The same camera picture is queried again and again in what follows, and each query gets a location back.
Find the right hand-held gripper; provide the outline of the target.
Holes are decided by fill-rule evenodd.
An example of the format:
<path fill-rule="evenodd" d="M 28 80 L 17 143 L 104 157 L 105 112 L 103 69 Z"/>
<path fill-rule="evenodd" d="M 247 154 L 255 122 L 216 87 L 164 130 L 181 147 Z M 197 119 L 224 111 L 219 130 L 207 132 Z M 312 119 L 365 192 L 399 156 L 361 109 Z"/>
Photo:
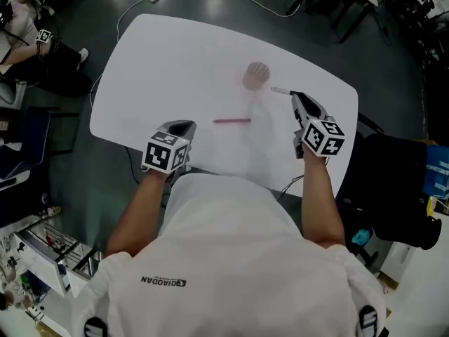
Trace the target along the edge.
<path fill-rule="evenodd" d="M 346 136 L 333 116 L 315 99 L 303 92 L 290 92 L 295 119 L 300 129 L 295 131 L 294 148 L 297 159 L 304 156 L 307 146 L 317 157 L 333 157 L 343 146 Z"/>

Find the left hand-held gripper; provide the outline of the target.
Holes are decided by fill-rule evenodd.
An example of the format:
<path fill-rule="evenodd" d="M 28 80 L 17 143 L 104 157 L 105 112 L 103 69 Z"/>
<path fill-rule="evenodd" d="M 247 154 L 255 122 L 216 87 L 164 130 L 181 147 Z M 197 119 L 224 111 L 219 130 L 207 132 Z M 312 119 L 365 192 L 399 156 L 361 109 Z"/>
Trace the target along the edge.
<path fill-rule="evenodd" d="M 196 131 L 191 120 L 167 121 L 149 137 L 143 151 L 141 169 L 172 173 L 189 161 Z"/>

